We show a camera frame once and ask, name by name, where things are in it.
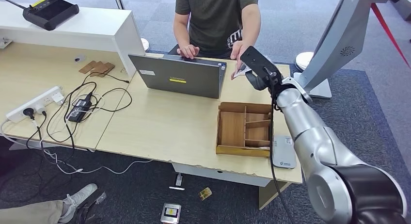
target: black remote controller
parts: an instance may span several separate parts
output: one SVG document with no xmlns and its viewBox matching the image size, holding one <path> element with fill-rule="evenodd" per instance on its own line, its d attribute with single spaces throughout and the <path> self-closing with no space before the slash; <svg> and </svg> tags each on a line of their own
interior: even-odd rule
<svg viewBox="0 0 411 224">
<path fill-rule="evenodd" d="M 40 28 L 51 31 L 70 17 L 79 13 L 79 6 L 65 0 L 43 0 L 39 3 L 24 7 L 13 1 L 9 3 L 23 9 L 23 17 Z"/>
</svg>

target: gray laptop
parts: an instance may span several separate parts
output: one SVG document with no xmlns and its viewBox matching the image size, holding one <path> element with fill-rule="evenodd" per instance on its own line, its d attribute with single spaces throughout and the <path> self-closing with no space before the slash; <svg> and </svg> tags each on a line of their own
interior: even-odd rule
<svg viewBox="0 0 411 224">
<path fill-rule="evenodd" d="M 164 55 L 128 55 L 149 88 L 209 98 L 220 98 L 226 63 Z"/>
</svg>

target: shoe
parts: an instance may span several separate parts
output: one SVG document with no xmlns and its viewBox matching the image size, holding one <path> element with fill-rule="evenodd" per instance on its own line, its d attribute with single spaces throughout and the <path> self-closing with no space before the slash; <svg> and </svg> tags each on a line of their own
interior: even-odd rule
<svg viewBox="0 0 411 224">
<path fill-rule="evenodd" d="M 65 214 L 62 214 L 59 219 L 59 223 L 67 223 L 73 219 L 77 207 L 96 190 L 96 184 L 88 184 L 72 196 L 67 194 L 67 198 L 63 200 L 63 206 L 68 206 L 68 210 Z"/>
</svg>

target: pants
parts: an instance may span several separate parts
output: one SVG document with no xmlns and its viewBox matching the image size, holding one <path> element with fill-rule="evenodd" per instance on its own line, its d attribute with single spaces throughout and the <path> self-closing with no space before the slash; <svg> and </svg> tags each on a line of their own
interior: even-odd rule
<svg viewBox="0 0 411 224">
<path fill-rule="evenodd" d="M 17 208 L 0 209 L 1 224 L 57 224 L 63 201 L 46 201 Z"/>
<path fill-rule="evenodd" d="M 170 50 L 170 52 L 168 52 L 168 54 L 170 54 L 170 55 L 179 55 L 177 53 L 178 48 L 179 48 L 178 45 L 174 46 L 174 48 L 172 50 Z M 215 52 L 215 53 L 202 52 L 200 50 L 200 52 L 198 52 L 198 55 L 196 57 L 230 59 L 230 56 L 231 56 L 231 50 L 229 50 L 229 51 L 220 51 L 220 52 Z"/>
</svg>

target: black power adapter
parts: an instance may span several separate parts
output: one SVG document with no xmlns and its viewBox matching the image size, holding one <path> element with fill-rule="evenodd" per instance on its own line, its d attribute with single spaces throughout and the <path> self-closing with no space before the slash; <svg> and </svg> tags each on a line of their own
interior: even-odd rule
<svg viewBox="0 0 411 224">
<path fill-rule="evenodd" d="M 88 94 L 85 99 L 79 99 L 67 115 L 66 119 L 71 122 L 81 122 L 84 115 L 92 105 L 91 96 L 92 94 Z"/>
</svg>

